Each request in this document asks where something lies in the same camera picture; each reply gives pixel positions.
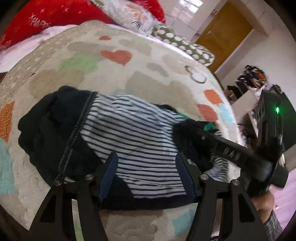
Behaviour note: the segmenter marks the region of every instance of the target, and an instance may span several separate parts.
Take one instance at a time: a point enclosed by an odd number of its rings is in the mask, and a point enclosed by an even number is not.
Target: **window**
[[[189,24],[202,4],[201,0],[179,0],[173,8],[171,16]]]

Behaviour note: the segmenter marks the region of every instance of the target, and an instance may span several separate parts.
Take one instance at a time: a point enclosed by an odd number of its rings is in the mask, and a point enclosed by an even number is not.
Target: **door handle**
[[[214,35],[211,30],[207,32],[207,35]]]

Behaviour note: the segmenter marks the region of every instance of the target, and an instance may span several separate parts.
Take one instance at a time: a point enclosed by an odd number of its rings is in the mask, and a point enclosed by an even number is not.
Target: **quilted blanket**
[[[44,95],[63,85],[169,104],[183,116],[214,122],[223,137],[240,142],[231,106],[201,63],[159,40],[99,21],[70,28],[19,61],[0,85],[0,203],[26,228],[49,186],[19,147],[17,124]],[[229,179],[237,177],[237,171],[230,166]],[[196,206],[102,210],[101,217],[110,241],[185,240]],[[82,240],[76,209],[74,223],[77,239]]]

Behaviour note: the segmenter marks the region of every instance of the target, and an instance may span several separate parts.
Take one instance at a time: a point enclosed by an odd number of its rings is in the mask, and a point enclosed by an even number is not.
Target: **green polka dot fabric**
[[[165,43],[178,47],[204,66],[211,65],[215,60],[215,55],[207,48],[190,43],[190,41],[177,35],[172,28],[165,24],[154,26],[152,35]]]

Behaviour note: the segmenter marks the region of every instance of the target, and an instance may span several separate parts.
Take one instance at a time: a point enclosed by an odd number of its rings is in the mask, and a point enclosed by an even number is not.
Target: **red pillow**
[[[0,38],[0,50],[48,27],[79,25],[89,20],[114,22],[88,0],[31,0],[8,25]]]
[[[147,9],[158,19],[158,21],[165,23],[165,14],[158,0],[130,0]]]

